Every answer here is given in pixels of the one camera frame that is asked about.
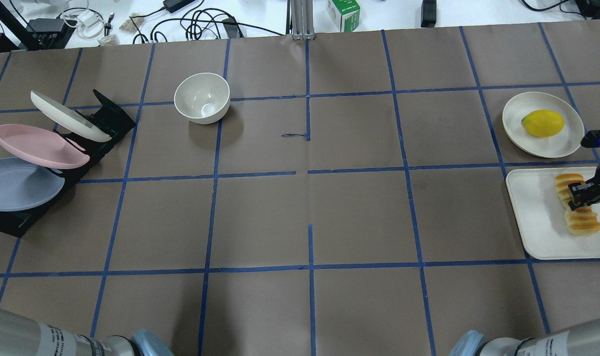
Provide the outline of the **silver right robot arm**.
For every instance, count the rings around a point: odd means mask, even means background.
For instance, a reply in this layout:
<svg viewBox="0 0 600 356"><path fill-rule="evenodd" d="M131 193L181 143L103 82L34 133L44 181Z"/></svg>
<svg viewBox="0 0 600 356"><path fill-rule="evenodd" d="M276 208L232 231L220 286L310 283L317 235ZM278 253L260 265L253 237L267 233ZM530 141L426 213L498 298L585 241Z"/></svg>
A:
<svg viewBox="0 0 600 356"><path fill-rule="evenodd" d="M600 129L589 131L581 140L584 148L600 148ZM569 232L598 231L591 206L600 203L600 165L593 178L560 174L555 190L564 207ZM452 356L600 356L600 318L571 326L540 338L517 340L497 338L483 342L483 334L465 333L450 351Z"/></svg>

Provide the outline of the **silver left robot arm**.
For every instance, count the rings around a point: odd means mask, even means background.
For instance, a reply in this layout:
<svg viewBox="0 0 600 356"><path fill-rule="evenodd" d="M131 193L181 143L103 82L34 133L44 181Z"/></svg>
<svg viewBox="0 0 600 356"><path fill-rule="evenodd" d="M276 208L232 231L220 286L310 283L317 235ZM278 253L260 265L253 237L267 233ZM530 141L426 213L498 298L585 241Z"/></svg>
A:
<svg viewBox="0 0 600 356"><path fill-rule="evenodd" d="M0 309L0 356L172 356L160 338L140 329L102 340Z"/></svg>

